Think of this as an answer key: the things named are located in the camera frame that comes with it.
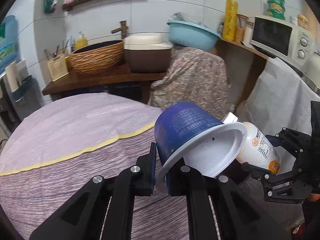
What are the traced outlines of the hand with orange glove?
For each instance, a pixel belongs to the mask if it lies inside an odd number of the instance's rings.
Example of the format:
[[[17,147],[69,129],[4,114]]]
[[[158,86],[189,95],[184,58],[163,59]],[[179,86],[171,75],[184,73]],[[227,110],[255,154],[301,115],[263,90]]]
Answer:
[[[316,201],[320,200],[320,194],[311,193],[307,197],[307,200],[310,201],[310,202],[316,202]]]

